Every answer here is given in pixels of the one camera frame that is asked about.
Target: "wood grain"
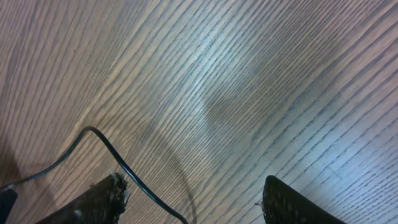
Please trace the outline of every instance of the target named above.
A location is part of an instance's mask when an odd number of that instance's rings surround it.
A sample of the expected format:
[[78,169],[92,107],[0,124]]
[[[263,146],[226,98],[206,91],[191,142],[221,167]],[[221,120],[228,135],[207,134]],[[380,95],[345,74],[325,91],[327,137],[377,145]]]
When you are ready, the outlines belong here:
[[[190,223],[264,223],[276,175],[398,222],[397,1],[1,1],[0,184],[96,126]],[[17,188],[34,223],[120,170],[92,134]],[[134,184],[121,223],[177,223]]]

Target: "wooden floor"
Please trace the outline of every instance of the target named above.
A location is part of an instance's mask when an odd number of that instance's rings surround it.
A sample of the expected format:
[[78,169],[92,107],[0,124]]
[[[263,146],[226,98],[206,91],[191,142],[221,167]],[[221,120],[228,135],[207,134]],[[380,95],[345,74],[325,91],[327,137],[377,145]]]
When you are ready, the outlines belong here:
[[[398,1],[1,1],[0,184],[96,126],[190,223],[264,223],[276,175],[398,223]],[[17,187],[35,223],[111,170],[93,134]],[[120,223],[178,223],[131,181]]]

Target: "black wire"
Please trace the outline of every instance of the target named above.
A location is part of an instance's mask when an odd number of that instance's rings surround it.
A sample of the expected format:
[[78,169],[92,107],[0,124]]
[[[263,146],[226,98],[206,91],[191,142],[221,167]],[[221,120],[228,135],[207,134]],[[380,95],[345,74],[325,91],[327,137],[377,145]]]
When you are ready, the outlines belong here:
[[22,184],[28,180],[33,180],[33,179],[39,178],[39,177],[45,175],[46,173],[50,172],[52,169],[57,167],[62,161],[64,161],[73,152],[73,150],[76,148],[77,144],[80,142],[80,140],[83,138],[84,134],[87,131],[94,132],[101,139],[101,141],[109,149],[112,156],[116,159],[116,161],[124,169],[124,171],[126,171],[126,173],[131,177],[131,179],[138,185],[138,187],[142,191],[144,191],[154,202],[156,202],[156,204],[161,206],[166,212],[169,212],[175,218],[178,218],[183,224],[188,224],[187,220],[181,214],[179,214],[174,209],[172,209],[170,206],[168,206],[166,203],[164,203],[158,196],[156,196],[155,193],[153,193],[153,191],[151,191],[143,183],[143,181],[140,178],[138,178],[138,176],[131,170],[131,168],[126,164],[126,162],[122,159],[122,157],[116,151],[116,149],[108,141],[108,139],[105,137],[105,135],[98,129],[91,127],[91,126],[87,126],[87,127],[83,128],[80,131],[79,135],[76,137],[76,139],[72,142],[72,145],[69,147],[69,149],[64,154],[62,154],[62,156],[57,161],[55,161],[51,166],[49,166],[48,168],[46,168],[45,170],[43,170],[41,172],[38,172],[37,174],[34,174],[29,177],[25,177],[22,180],[19,180],[13,184],[4,185],[4,186],[0,187],[0,191],[7,189],[9,187],[12,187],[14,185]]

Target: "black plastic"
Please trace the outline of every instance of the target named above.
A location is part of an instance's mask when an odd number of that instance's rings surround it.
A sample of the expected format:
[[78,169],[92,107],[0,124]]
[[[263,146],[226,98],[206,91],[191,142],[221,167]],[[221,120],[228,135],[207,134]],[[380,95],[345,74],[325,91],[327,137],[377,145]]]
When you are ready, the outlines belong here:
[[0,224],[5,224],[8,215],[11,212],[12,206],[18,198],[17,192],[12,189],[7,189],[0,192]]
[[344,224],[273,175],[266,179],[262,202],[267,224]]

